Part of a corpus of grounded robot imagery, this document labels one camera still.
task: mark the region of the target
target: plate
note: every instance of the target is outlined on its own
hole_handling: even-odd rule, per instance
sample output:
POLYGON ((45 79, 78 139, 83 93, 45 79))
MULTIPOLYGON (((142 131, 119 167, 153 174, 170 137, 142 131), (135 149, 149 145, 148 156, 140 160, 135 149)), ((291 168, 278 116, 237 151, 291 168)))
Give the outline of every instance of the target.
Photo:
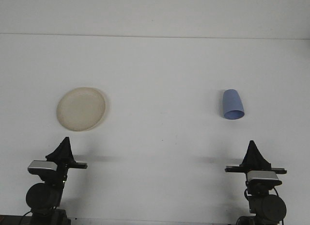
POLYGON ((60 124, 73 131, 84 131, 95 127, 103 117, 106 102, 95 88, 76 88, 63 96, 57 106, 60 124))

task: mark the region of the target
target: blue cup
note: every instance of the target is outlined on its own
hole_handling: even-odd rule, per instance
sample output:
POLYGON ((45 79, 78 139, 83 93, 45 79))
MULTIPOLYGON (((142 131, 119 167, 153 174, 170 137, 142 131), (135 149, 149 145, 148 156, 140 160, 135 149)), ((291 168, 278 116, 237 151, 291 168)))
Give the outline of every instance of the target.
POLYGON ((226 119, 235 120, 244 116, 244 109, 238 92, 226 90, 223 94, 223 113, 226 119))

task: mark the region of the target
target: cable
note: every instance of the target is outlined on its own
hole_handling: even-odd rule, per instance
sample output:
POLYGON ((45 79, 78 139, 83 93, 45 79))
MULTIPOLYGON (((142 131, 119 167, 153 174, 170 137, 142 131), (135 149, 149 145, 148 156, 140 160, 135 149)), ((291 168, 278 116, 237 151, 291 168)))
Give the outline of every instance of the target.
POLYGON ((248 200, 248 189, 244 190, 244 197, 248 200))
POLYGON ((275 192, 276 192, 277 196, 279 197, 279 194, 278 194, 278 191, 276 190, 276 188, 275 188, 275 187, 273 187, 273 189, 275 190, 275 192))
POLYGON ((24 215, 20 218, 18 225, 21 225, 21 221, 23 221, 23 218, 24 218, 27 214, 29 214, 30 212, 31 212, 31 211, 28 211, 26 214, 24 214, 24 215))
POLYGON ((276 188, 275 188, 275 187, 273 187, 273 189, 275 190, 275 192, 276 192, 277 196, 279 197, 279 194, 278 194, 278 191, 276 190, 276 188))

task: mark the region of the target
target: cup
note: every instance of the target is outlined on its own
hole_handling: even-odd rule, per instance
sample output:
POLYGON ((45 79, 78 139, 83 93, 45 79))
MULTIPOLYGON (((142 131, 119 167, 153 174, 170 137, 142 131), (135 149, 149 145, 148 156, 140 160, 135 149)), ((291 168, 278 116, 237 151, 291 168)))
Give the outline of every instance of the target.
POLYGON ((235 89, 226 90, 223 94, 223 113, 229 120, 244 116, 244 109, 238 92, 235 89))

